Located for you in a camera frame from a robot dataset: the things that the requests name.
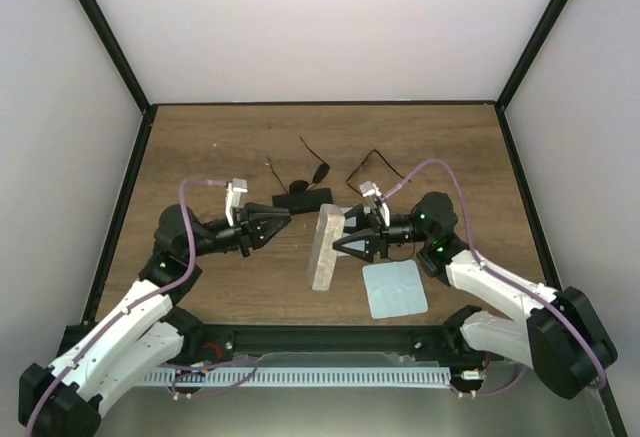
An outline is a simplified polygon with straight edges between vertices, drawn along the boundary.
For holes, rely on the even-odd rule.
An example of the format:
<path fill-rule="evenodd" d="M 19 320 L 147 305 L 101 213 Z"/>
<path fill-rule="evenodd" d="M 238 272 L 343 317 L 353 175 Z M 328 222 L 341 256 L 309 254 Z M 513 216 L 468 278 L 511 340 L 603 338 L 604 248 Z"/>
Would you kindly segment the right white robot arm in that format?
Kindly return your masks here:
<path fill-rule="evenodd" d="M 458 217 L 449 196 L 429 192 L 408 214 L 392 214 L 382 197 L 368 198 L 347 216 L 355 221 L 334 250 L 373 262 L 390 246 L 421 244 L 423 271 L 500 311 L 494 316 L 467 306 L 451 316 L 444 335 L 447 353 L 465 360 L 487 352 L 531 369 L 554 394 L 572 399 L 602 384 L 618 358 L 617 349 L 587 296 L 574 287 L 558 290 L 500 268 L 455 232 Z"/>

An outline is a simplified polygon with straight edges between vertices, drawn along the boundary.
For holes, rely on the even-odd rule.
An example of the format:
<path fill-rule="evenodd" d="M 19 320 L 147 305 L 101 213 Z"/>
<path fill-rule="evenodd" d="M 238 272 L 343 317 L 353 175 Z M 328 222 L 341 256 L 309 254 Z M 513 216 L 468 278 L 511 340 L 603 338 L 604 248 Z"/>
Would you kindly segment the upper light blue cloth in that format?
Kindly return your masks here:
<path fill-rule="evenodd" d="M 343 212 L 343 215 L 345 211 L 349 208 L 351 207 L 341 207 L 341 211 Z M 344 243 L 342 247 L 348 249 L 348 252 L 344 250 L 338 251 L 337 252 L 338 257 L 347 257 L 347 256 L 351 256 L 353 253 L 362 253 L 364 251 L 365 244 L 363 241 L 353 241 L 353 242 Z"/>

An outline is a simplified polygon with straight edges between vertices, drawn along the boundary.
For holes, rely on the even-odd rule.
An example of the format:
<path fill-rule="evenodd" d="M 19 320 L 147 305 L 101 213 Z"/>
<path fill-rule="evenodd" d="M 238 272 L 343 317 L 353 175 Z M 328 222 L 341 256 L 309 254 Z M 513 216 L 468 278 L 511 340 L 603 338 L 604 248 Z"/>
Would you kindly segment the gold-trimmed black sunglasses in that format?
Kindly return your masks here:
<path fill-rule="evenodd" d="M 360 185 L 371 181 L 382 192 L 388 191 L 401 181 L 404 175 L 378 149 L 370 150 L 345 179 L 345 184 L 356 194 Z"/>

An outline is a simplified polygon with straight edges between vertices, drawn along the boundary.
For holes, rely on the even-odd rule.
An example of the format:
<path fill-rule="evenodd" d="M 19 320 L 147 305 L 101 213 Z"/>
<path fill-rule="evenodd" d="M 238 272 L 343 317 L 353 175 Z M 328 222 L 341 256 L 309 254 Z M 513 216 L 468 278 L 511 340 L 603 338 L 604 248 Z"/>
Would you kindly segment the grey glasses case green lining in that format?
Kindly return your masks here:
<path fill-rule="evenodd" d="M 320 207 L 308 265 L 308 278 L 313 291 L 328 291 L 337 261 L 333 243 L 342 237 L 345 216 L 334 204 Z"/>

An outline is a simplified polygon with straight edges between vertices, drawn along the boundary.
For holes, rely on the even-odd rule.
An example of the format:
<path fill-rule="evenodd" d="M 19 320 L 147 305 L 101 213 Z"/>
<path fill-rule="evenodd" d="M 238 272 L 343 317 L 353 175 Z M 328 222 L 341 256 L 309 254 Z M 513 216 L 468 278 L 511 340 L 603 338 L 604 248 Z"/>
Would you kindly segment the light blue cloth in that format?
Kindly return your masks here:
<path fill-rule="evenodd" d="M 413 260 L 362 268 L 370 315 L 375 320 L 424 314 L 428 301 Z"/>
<path fill-rule="evenodd" d="M 341 207 L 341 211 L 343 212 L 343 215 L 345 211 L 349 208 L 351 207 Z M 344 250 L 338 251 L 337 252 L 338 257 L 347 257 L 347 256 L 351 256 L 353 253 L 362 253 L 364 251 L 365 244 L 363 241 L 353 241 L 353 242 L 344 243 L 342 247 L 348 249 L 348 252 Z"/>

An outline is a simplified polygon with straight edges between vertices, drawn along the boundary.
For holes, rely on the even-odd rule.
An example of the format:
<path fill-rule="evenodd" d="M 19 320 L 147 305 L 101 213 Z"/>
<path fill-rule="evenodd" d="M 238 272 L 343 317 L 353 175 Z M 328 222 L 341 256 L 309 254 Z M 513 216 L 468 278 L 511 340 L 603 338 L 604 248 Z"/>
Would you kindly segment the black aluminium frame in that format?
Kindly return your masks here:
<path fill-rule="evenodd" d="M 159 109 L 158 105 L 151 104 L 144 94 L 97 0 L 78 0 L 78 2 L 132 95 L 136 106 L 139 108 L 141 120 L 81 322 L 78 325 L 66 328 L 63 336 L 64 342 L 70 342 L 72 338 L 79 336 L 81 333 L 89 332 L 95 322 L 98 305 L 102 299 L 116 245 L 120 238 L 139 169 L 151 135 L 152 125 Z M 558 283 L 558 273 L 507 122 L 506 110 L 568 2 L 569 0 L 549 1 L 504 89 L 498 99 L 492 103 L 524 205 L 536 251 L 542 265 L 543 274 L 547 281 L 552 284 Z M 345 352 L 347 350 L 345 345 L 349 337 L 354 339 L 351 347 L 352 351 L 363 352 L 372 349 L 376 343 L 381 344 L 384 348 L 402 347 L 406 344 L 410 335 L 421 333 L 437 335 L 444 330 L 442 326 L 400 326 L 391 328 L 339 325 L 240 325 L 237 329 L 244 342 L 257 344 L 269 352 L 320 352 L 323 350 Z"/>

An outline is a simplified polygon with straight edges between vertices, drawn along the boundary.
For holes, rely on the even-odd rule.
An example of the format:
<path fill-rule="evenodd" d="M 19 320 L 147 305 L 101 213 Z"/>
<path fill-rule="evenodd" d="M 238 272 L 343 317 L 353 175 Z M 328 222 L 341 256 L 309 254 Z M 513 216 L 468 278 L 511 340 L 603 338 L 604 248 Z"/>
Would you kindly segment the black geometric glasses case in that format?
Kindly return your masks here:
<path fill-rule="evenodd" d="M 273 195 L 272 206 L 289 211 L 291 215 L 318 212 L 322 205 L 333 204 L 330 188 L 311 189 L 300 193 Z"/>

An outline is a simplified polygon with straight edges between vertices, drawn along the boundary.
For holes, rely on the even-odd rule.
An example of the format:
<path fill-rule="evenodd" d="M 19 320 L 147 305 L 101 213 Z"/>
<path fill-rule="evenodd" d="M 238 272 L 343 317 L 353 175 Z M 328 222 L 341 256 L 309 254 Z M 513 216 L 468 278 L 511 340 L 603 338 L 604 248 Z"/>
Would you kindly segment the grey metal front plate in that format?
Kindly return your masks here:
<path fill-rule="evenodd" d="M 480 391 L 371 387 L 143 387 L 101 421 L 100 436 L 612 436 L 592 391 L 552 395 L 532 373 L 494 362 Z"/>

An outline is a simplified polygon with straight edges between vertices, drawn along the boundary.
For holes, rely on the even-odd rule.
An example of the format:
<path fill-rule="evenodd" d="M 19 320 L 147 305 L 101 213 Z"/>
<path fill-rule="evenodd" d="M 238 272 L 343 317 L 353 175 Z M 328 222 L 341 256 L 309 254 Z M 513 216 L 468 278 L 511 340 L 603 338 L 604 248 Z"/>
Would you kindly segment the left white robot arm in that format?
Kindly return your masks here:
<path fill-rule="evenodd" d="M 248 203 L 200 222 L 179 204 L 160 215 L 153 252 L 121 301 L 81 340 L 20 376 L 18 418 L 29 436 L 92 436 L 103 418 L 155 368 L 204 349 L 201 322 L 179 308 L 201 275 L 201 255 L 264 247 L 291 221 L 288 210 Z"/>

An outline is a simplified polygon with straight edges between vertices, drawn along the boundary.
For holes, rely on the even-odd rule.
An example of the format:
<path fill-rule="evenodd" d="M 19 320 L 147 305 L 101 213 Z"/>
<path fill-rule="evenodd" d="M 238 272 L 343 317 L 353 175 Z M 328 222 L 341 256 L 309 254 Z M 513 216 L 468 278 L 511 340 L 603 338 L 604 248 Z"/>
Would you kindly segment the round black sunglasses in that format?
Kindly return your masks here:
<path fill-rule="evenodd" d="M 299 195 L 316 190 L 317 187 L 325 181 L 331 170 L 331 165 L 307 143 L 305 138 L 300 136 L 299 140 L 306 149 L 306 152 L 310 155 L 310 158 L 306 162 L 306 173 L 304 176 L 291 179 L 288 183 L 285 183 L 276 170 L 274 161 L 269 156 L 266 156 L 265 166 L 269 169 L 271 175 L 285 195 Z"/>

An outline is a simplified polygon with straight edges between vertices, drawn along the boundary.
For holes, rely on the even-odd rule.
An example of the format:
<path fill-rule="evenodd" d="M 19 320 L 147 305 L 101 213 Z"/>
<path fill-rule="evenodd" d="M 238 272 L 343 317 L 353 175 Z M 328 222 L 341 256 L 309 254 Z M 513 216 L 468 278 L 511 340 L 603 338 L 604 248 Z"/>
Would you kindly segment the lower light blue cloth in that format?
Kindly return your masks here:
<path fill-rule="evenodd" d="M 370 315 L 375 320 L 424 314 L 428 301 L 413 260 L 362 268 Z"/>

